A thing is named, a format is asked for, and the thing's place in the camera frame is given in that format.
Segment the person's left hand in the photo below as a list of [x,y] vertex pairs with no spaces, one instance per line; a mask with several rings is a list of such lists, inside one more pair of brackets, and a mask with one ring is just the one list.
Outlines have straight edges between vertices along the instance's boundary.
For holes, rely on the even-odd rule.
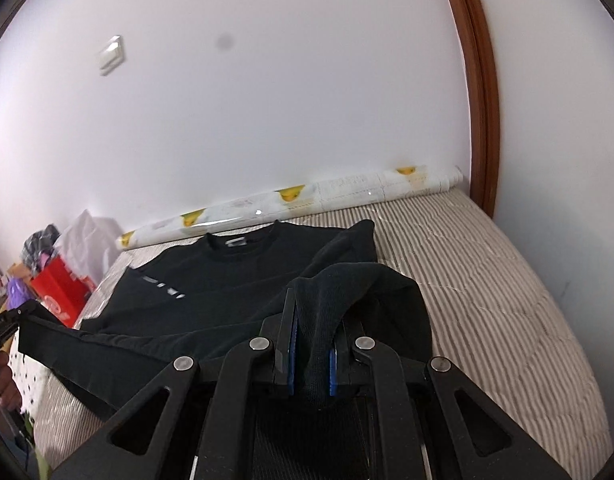
[[0,407],[8,412],[18,411],[22,407],[20,394],[11,367],[8,366],[8,354],[0,350]]

